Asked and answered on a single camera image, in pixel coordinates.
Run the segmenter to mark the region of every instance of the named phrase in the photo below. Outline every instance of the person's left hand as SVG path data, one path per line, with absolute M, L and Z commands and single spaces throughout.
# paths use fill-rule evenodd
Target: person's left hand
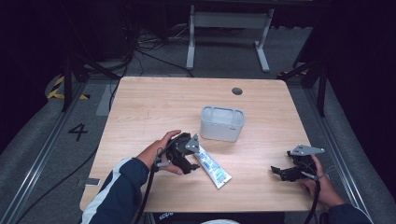
M 137 158 L 139 160 L 141 160 L 143 163 L 145 163 L 149 169 L 151 169 L 151 166 L 154 163 L 154 160 L 157 157 L 158 153 L 160 153 L 163 150 L 163 148 L 166 147 L 166 144 L 172 137 L 174 137 L 180 133 L 181 133 L 181 130 L 174 130 L 174 131 L 168 132 L 163 137 L 163 139 L 157 140 L 154 143 L 152 143 L 144 151 L 142 151 L 137 156 Z M 162 156 L 162 161 L 163 162 L 167 161 L 166 155 Z M 179 167 L 175 166 L 172 163 L 170 163 L 167 166 L 161 167 L 160 170 L 165 170 L 165 171 L 171 172 L 176 175 L 183 175 L 183 171 Z

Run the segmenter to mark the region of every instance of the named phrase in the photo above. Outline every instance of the wooden table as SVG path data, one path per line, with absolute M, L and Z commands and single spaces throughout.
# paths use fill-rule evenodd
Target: wooden table
M 243 93 L 235 95 L 232 88 Z M 309 146 L 303 124 L 281 80 L 124 77 L 120 81 L 91 178 L 101 184 L 123 158 L 138 155 L 166 132 L 199 133 L 205 105 L 242 109 L 246 123 L 235 143 L 200 137 L 200 145 L 233 178 L 217 189 L 203 168 L 154 176 L 146 212 L 307 211 L 312 198 L 297 182 L 280 181 L 271 165 L 292 167 L 286 151 Z M 198 162 L 193 155 L 191 163 Z M 99 187 L 85 188 L 84 210 Z

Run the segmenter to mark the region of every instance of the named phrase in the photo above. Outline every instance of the metal bracket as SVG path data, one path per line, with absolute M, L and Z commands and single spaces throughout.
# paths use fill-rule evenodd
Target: metal bracket
M 199 153 L 198 134 L 195 134 L 190 141 L 186 144 L 186 149 Z
M 298 145 L 294 150 L 290 152 L 292 156 L 308 156 L 312 154 L 323 153 L 325 150 L 318 147 L 308 147 L 304 145 Z

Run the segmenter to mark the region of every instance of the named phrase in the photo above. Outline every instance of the hand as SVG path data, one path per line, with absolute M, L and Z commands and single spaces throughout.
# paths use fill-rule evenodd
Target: hand
M 181 130 L 174 130 L 168 132 L 163 139 L 157 140 L 151 145 L 149 145 L 145 150 L 143 150 L 136 158 L 141 160 L 143 163 L 147 165 L 149 169 L 151 169 L 152 164 L 154 163 L 155 158 L 157 157 L 158 153 L 161 152 L 163 148 L 166 147 L 168 141 L 173 137 L 181 133 Z M 162 161 L 167 161 L 166 155 L 162 156 Z M 175 166 L 174 164 L 169 164 L 167 166 L 162 167 L 160 170 L 165 170 L 176 175 L 183 175 L 183 171 Z
M 330 179 L 324 175 L 323 168 L 320 164 L 319 159 L 312 155 L 312 160 L 314 160 L 315 165 L 317 166 L 317 175 L 321 176 L 320 182 L 320 193 L 318 200 L 325 204 L 328 208 L 333 206 L 345 203 L 344 200 L 340 197 L 340 195 L 335 191 L 334 187 L 332 186 L 332 182 Z M 315 181 L 309 178 L 302 179 L 301 183 L 303 187 L 309 189 L 309 192 L 312 196 L 315 194 Z

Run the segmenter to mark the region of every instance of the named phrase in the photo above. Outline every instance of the table hole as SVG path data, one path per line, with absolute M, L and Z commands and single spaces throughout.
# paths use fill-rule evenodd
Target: table hole
M 233 88 L 232 89 L 232 92 L 233 92 L 233 94 L 235 94 L 235 95 L 242 95 L 242 89 L 241 88 L 238 88 L 238 87 L 235 87 L 235 88 Z

